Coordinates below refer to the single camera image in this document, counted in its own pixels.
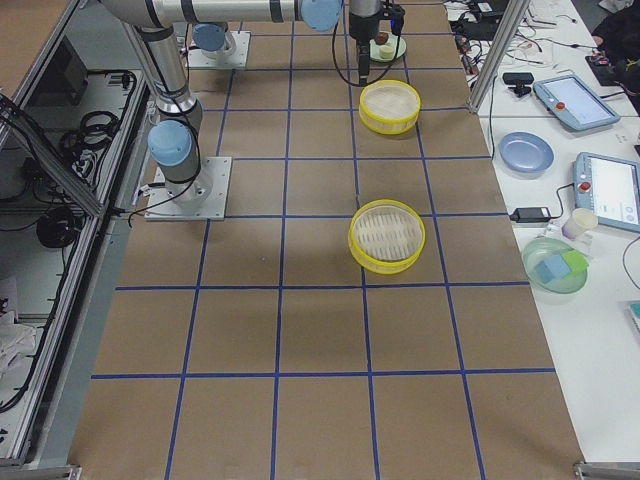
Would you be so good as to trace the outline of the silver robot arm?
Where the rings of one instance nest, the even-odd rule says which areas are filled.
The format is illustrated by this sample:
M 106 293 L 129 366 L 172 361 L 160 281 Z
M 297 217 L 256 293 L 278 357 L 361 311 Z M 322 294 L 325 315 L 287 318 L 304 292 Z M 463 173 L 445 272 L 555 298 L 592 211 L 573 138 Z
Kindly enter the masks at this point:
M 119 20 L 132 26 L 165 29 L 177 22 L 302 21 L 316 31 L 335 27 L 348 13 L 349 35 L 356 41 L 358 84 L 367 85 L 370 72 L 370 42 L 384 18 L 381 1 L 105 1 L 103 5 Z
M 147 137 L 164 176 L 167 202 L 179 209 L 201 201 L 210 189 L 198 143 L 202 106 L 191 93 L 171 27 L 123 25 L 154 93 L 159 119 Z

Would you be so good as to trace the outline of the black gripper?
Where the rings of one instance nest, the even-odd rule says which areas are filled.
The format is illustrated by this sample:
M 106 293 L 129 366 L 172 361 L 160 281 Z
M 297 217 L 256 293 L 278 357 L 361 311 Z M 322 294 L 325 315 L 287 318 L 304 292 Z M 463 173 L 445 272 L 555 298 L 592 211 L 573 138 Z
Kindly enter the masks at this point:
M 357 43 L 358 84 L 368 83 L 370 74 L 370 41 L 379 33 L 380 14 L 362 17 L 349 14 L 349 35 Z

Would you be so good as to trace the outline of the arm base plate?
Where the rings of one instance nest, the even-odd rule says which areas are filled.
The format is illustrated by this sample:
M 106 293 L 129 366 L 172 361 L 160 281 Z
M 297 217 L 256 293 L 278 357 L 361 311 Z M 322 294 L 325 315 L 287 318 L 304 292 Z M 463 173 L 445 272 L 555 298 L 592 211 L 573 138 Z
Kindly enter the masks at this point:
M 200 221 L 225 218 L 231 177 L 231 157 L 204 157 L 201 171 L 194 183 L 183 193 L 177 185 L 165 183 L 164 174 L 156 167 L 154 181 L 163 186 L 151 190 L 149 209 L 144 217 L 149 221 Z
M 251 33 L 249 31 L 194 31 L 187 60 L 191 70 L 245 69 Z

